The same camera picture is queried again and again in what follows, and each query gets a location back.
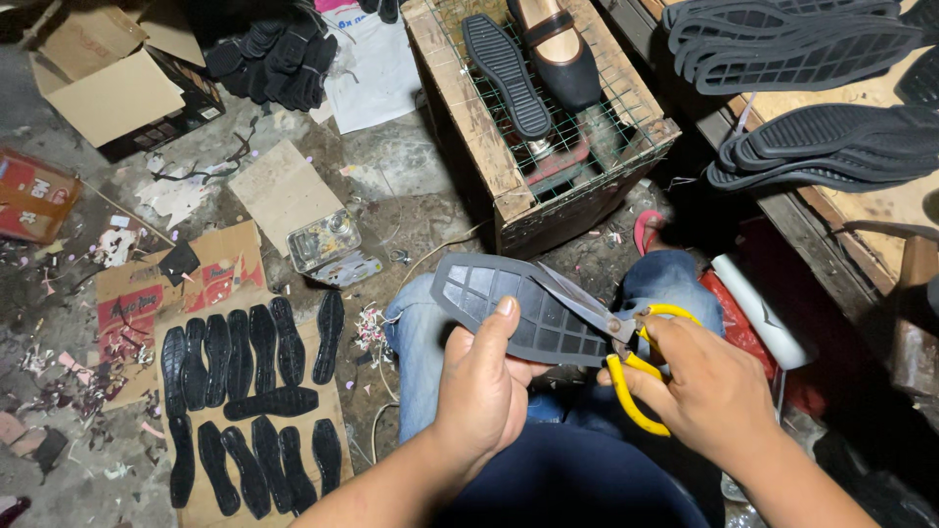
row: pink flip-flop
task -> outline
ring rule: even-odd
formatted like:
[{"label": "pink flip-flop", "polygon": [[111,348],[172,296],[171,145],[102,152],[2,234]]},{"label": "pink flip-flop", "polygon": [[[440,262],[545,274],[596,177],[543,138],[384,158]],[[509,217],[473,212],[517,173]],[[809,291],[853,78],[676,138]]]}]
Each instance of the pink flip-flop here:
[{"label": "pink flip-flop", "polygon": [[636,248],[639,249],[640,256],[645,256],[646,249],[649,248],[649,242],[658,236],[658,231],[655,231],[645,244],[642,243],[642,238],[645,236],[645,225],[646,222],[649,222],[650,218],[662,220],[662,215],[657,210],[645,210],[639,214],[639,218],[636,219],[636,225],[633,226],[633,241],[636,242]]}]

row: green wire mesh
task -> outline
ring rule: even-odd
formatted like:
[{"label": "green wire mesh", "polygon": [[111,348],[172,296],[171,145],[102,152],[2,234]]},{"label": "green wire mesh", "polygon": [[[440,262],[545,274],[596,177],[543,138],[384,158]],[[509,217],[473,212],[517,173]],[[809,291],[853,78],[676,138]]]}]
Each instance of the green wire mesh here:
[{"label": "green wire mesh", "polygon": [[[562,194],[583,188],[588,183],[591,188],[603,184],[620,177],[626,171],[632,172],[646,163],[652,163],[664,154],[665,145],[658,145],[646,127],[640,126],[648,118],[648,111],[645,112],[646,116],[636,118],[634,111],[641,105],[628,106],[623,96],[629,90],[620,93],[613,88],[612,83],[617,80],[616,75],[619,72],[612,66],[607,66],[599,72],[600,85],[605,93],[601,103],[575,116],[571,115],[561,108],[546,90],[541,79],[535,75],[530,51],[521,42],[521,27],[507,20],[504,0],[424,2],[436,15],[440,29],[459,57],[462,70],[472,80],[477,94],[496,123],[505,145],[513,153],[518,168],[538,203],[546,203]],[[559,0],[558,4],[562,8],[568,8],[568,3],[564,0]],[[499,89],[470,59],[460,24],[464,18],[479,13],[489,15],[501,25],[522,51],[535,91],[545,102],[551,115],[551,131],[545,139],[526,142],[515,133]],[[603,55],[610,52],[600,51],[595,45],[596,39],[593,38],[591,27],[583,28],[580,34],[591,47],[597,64],[611,63],[603,60]],[[621,120],[620,113],[623,110],[629,116],[627,123]]]}]

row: hand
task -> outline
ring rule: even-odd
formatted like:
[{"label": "hand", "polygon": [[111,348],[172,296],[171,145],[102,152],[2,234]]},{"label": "hand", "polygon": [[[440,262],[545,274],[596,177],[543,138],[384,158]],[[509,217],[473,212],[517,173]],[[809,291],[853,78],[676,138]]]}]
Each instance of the hand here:
[{"label": "hand", "polygon": [[505,355],[519,313],[516,298],[503,297],[476,335],[457,327],[447,340],[437,418],[429,428],[441,448],[467,462],[469,479],[518,438],[531,378],[549,369]]},{"label": "hand", "polygon": [[[623,365],[626,385],[685,445],[733,474],[758,457],[765,442],[785,437],[756,358],[688,318],[640,320],[669,363],[672,379],[666,385]],[[597,382],[611,384],[607,369],[597,374]]]}]

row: concrete floor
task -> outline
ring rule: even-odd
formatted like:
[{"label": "concrete floor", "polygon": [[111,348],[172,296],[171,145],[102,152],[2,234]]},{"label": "concrete floor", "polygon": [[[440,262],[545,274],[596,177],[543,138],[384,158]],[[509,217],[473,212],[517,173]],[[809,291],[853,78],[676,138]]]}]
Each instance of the concrete floor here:
[{"label": "concrete floor", "polygon": [[[107,163],[38,96],[23,59],[10,48],[0,48],[0,75],[6,79],[10,93],[20,101],[0,109],[0,140],[26,154],[74,169],[89,186],[98,188],[115,202],[165,230],[168,217],[158,216],[135,196],[152,182],[146,171],[145,156],[137,154],[121,163]],[[164,159],[177,166],[217,163],[234,150],[237,140],[232,132],[246,133],[248,123],[258,116],[252,148],[263,154],[282,139],[293,141],[303,155],[313,157],[319,175],[362,224],[380,239],[391,237],[387,243],[389,251],[407,250],[416,260],[471,227],[469,215],[455,193],[422,112],[340,137],[332,120],[316,125],[307,115],[287,112],[276,103],[270,106],[270,113],[264,115],[262,109],[250,101],[225,95],[224,102],[225,116],[161,148]],[[360,168],[348,177],[342,176],[339,169],[350,164]],[[250,218],[223,181],[216,179],[207,194],[204,203],[173,228],[183,240],[234,225],[239,217]],[[612,301],[623,274],[639,258],[631,241],[631,226],[636,215],[646,209],[658,209],[667,214],[670,211],[664,194],[654,183],[637,186],[623,207],[610,218],[614,226],[625,227],[622,244],[587,234],[542,259],[554,269],[578,278],[592,294]],[[59,238],[66,240],[65,251],[59,255],[84,255],[87,248],[98,241],[115,212],[86,187],[60,231]],[[159,251],[165,249],[165,242],[151,234],[141,247]],[[5,395],[0,396],[0,407],[5,409],[33,401],[40,386],[63,373],[60,366],[55,366],[36,379],[33,374],[21,371],[19,362],[34,343],[38,343],[41,350],[54,350],[55,355],[68,351],[80,363],[85,361],[89,350],[97,348],[96,313],[82,306],[82,303],[95,304],[94,277],[84,282],[84,289],[71,294],[79,281],[98,269],[97,265],[79,258],[71,266],[60,257],[57,266],[52,266],[50,257],[41,261],[33,258],[36,249],[33,244],[10,241],[0,251],[0,258],[4,260],[0,264],[0,299],[8,300],[0,306],[0,394]],[[272,249],[265,237],[261,253],[271,288],[286,292],[286,286],[290,286],[289,299],[297,322],[314,317],[322,290],[308,286]],[[449,250],[482,251],[482,246],[472,240],[451,246]],[[428,258],[412,276],[434,270],[444,253]],[[29,263],[20,268],[22,256],[27,256]],[[50,268],[49,276],[54,278],[51,284],[56,290],[49,296],[40,283],[46,267]],[[360,449],[370,457],[370,432],[376,411],[392,399],[377,370],[370,365],[356,366],[355,360],[362,351],[351,344],[350,330],[355,328],[359,311],[367,304],[387,307],[409,271],[410,268],[402,264],[391,264],[380,278],[366,280],[343,293],[344,297],[352,294],[353,298],[346,301],[346,333],[337,355],[336,382],[345,420],[352,433],[349,438],[356,473],[370,465]],[[43,322],[36,332],[39,321]],[[385,375],[396,392],[397,373],[385,368]],[[556,376],[561,382],[570,381],[568,374]],[[347,390],[345,385],[350,380],[355,384]],[[366,385],[371,385],[371,395],[362,389]],[[104,413],[88,427],[68,407],[18,415],[29,426],[61,430],[68,437],[69,445],[46,479],[36,463],[15,458],[5,446],[0,446],[0,495],[28,496],[33,501],[33,507],[16,526],[67,524],[112,528],[123,521],[134,526],[176,524],[168,498],[171,461],[166,456],[165,441],[140,428],[145,421],[161,428],[159,421],[146,415],[146,404]],[[390,408],[378,421],[379,458],[396,447],[396,439],[397,409]],[[154,462],[147,452],[158,459],[154,458]],[[122,478],[109,480],[103,472],[114,468],[118,462],[132,466],[131,471]],[[747,521],[737,525],[759,524]]]}]

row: scissors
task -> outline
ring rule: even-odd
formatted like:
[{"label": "scissors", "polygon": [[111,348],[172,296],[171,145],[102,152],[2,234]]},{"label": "scissors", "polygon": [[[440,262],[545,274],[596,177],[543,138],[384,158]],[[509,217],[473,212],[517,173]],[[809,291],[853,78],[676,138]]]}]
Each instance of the scissors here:
[{"label": "scissors", "polygon": [[[548,284],[547,281],[543,280],[538,280],[538,283],[568,310],[577,314],[596,330],[612,338],[614,353],[607,356],[607,367],[609,368],[609,377],[613,381],[613,388],[616,390],[616,397],[619,398],[620,405],[623,406],[626,414],[636,422],[636,425],[654,435],[671,436],[667,427],[647,418],[639,410],[639,407],[636,407],[636,402],[629,394],[629,388],[626,387],[626,380],[623,377],[622,363],[625,363],[646,374],[655,376],[657,380],[663,380],[662,373],[657,368],[640,359],[628,346],[632,334],[636,333],[639,334],[639,337],[648,341],[650,347],[658,350],[656,343],[649,338],[645,326],[643,325],[637,331],[635,319],[622,320],[617,318],[603,304],[570,279],[551,270],[544,264],[541,264],[541,267],[556,284]],[[642,314],[679,316],[689,318],[700,325],[700,321],[691,313],[674,304],[649,304]]]}]

